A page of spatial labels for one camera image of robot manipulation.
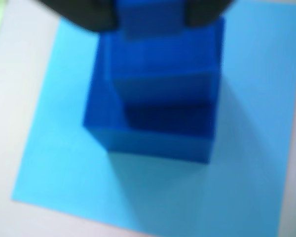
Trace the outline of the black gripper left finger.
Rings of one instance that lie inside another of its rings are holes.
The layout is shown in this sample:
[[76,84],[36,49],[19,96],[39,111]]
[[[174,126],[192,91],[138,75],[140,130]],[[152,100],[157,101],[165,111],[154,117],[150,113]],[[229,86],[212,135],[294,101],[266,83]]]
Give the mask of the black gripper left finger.
[[108,32],[118,28],[114,0],[41,0],[40,2],[89,31]]

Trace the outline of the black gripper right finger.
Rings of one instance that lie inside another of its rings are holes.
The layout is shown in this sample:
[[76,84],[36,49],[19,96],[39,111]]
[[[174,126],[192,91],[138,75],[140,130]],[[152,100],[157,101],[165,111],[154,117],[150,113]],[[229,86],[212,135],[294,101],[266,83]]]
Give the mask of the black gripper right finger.
[[217,20],[233,0],[186,0],[185,24],[189,27],[205,26]]

